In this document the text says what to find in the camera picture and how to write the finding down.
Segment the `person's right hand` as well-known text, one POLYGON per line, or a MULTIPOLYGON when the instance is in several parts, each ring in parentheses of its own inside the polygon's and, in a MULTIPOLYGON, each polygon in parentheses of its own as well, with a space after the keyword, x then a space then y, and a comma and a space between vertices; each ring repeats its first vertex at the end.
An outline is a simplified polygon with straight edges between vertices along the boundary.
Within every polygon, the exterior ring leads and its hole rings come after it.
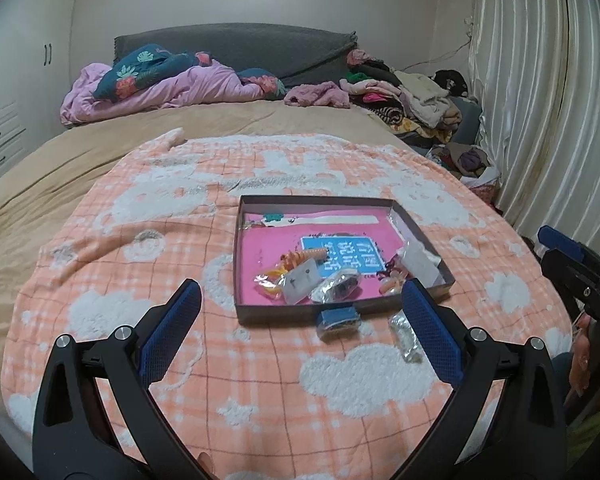
POLYGON ((572 345, 572 360, 569 372, 569 383, 571 389, 582 396, 588 388, 591 372, 588 370, 588 360, 590 359, 591 341, 588 338, 588 328, 592 318, 585 313, 580 315, 577 320, 578 333, 574 338, 572 345))

